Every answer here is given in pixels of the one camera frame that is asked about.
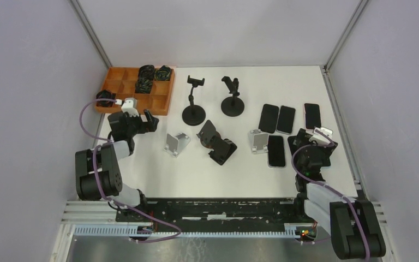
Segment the pink case smartphone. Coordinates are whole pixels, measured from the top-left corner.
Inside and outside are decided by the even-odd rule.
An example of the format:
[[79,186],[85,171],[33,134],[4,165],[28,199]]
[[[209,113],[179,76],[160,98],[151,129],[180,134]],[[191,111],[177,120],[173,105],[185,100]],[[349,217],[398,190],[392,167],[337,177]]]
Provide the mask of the pink case smartphone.
[[318,104],[304,104],[304,123],[305,128],[308,130],[322,127],[320,106]]

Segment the silver edge smartphone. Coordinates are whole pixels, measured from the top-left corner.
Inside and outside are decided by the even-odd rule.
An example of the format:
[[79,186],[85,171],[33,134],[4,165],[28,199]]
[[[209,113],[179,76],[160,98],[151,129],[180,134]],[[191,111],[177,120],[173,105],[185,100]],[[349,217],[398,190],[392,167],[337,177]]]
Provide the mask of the silver edge smartphone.
[[286,167],[284,138],[279,135],[268,137],[268,166],[271,168]]

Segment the black round clamp stand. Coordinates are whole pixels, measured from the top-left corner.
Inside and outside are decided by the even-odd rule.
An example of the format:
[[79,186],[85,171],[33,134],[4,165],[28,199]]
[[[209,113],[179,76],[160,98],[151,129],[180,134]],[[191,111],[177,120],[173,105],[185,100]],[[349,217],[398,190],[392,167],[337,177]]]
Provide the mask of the black round clamp stand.
[[195,104],[193,92],[195,88],[204,85],[205,79],[195,79],[188,75],[187,83],[191,84],[191,90],[188,96],[189,106],[182,111],[182,120],[188,126],[198,126],[205,120],[206,112],[203,107]]

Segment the black folding phone stand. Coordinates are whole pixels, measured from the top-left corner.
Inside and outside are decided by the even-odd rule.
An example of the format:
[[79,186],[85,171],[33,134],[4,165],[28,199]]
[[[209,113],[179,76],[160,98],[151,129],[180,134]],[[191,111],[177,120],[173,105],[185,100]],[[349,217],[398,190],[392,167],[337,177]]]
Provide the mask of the black folding phone stand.
[[214,137],[212,139],[212,150],[209,157],[219,165],[223,165],[237,150],[237,145],[229,139]]

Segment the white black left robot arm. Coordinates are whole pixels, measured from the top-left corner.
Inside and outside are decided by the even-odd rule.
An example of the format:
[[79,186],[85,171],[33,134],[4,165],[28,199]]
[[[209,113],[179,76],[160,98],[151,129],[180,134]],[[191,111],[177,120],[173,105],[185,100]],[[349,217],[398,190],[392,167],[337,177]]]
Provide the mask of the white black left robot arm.
[[132,116],[127,112],[116,112],[108,116],[111,128],[108,138],[112,139],[98,148],[75,153],[76,192],[81,200],[107,200],[120,208],[129,208],[129,216],[136,222],[149,217],[149,207],[142,191],[123,183],[119,160],[134,153],[134,137],[138,134],[155,132],[159,119],[148,110]]

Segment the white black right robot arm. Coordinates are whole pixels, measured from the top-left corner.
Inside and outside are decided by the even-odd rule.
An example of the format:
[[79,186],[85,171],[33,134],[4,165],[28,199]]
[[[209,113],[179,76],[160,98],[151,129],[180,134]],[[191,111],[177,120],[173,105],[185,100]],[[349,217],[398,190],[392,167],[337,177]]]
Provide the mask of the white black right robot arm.
[[382,258],[386,243],[373,203],[339,192],[321,173],[338,146],[332,135],[328,128],[314,128],[312,132],[301,128],[288,138],[295,186],[302,194],[300,204],[293,208],[294,218],[301,223],[311,219],[318,222],[341,260]]

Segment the black smartphone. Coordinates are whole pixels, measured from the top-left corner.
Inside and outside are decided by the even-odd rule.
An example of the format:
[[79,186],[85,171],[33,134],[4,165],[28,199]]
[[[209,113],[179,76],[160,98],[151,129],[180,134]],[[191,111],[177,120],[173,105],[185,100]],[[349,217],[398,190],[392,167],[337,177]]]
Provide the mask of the black smartphone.
[[263,132],[273,134],[276,131],[278,115],[278,106],[264,104],[262,107],[258,128]]
[[288,106],[281,106],[279,110],[276,131],[283,134],[293,132],[296,109]]

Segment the black round tall stand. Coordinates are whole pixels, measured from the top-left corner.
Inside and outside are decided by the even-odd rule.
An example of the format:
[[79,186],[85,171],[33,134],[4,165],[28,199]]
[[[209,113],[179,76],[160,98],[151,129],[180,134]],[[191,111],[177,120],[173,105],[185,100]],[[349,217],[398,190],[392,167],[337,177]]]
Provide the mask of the black round tall stand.
[[244,102],[239,98],[239,80],[238,78],[231,79],[229,76],[224,76],[222,82],[226,84],[231,97],[227,97],[222,101],[221,110],[229,117],[237,117],[244,112]]

